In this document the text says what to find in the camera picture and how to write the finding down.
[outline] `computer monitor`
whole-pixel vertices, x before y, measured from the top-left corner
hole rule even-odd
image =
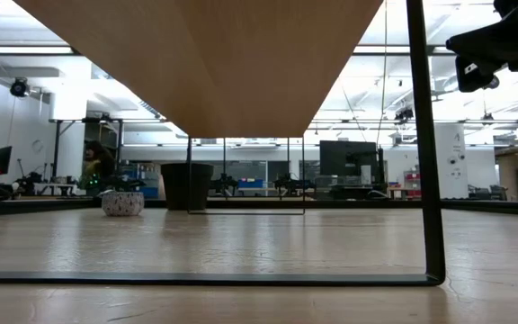
[[[9,161],[11,160],[11,148],[0,148],[0,176],[9,172]]]
[[[322,176],[361,176],[371,168],[371,181],[377,174],[377,143],[321,140],[319,142]]]

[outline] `person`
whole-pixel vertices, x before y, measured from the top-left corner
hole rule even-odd
[[[85,168],[87,176],[106,178],[115,172],[115,159],[109,151],[97,140],[90,141],[85,146]]]

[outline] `black trash can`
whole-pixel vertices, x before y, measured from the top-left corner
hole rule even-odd
[[[189,165],[187,163],[171,163],[161,166],[161,176],[165,184],[167,209],[170,211],[187,211]],[[202,211],[207,206],[207,195],[213,177],[213,166],[191,164],[191,205],[189,210]]]

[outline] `security camera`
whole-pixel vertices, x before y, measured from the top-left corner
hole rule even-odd
[[[9,92],[18,98],[24,98],[29,95],[30,88],[27,84],[27,78],[25,77],[17,77],[15,82],[11,85]]]

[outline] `wooden floor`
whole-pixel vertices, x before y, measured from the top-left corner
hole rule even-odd
[[[518,216],[446,211],[440,288],[0,285],[0,323],[518,323]],[[0,271],[364,274],[424,266],[420,211],[0,217]]]

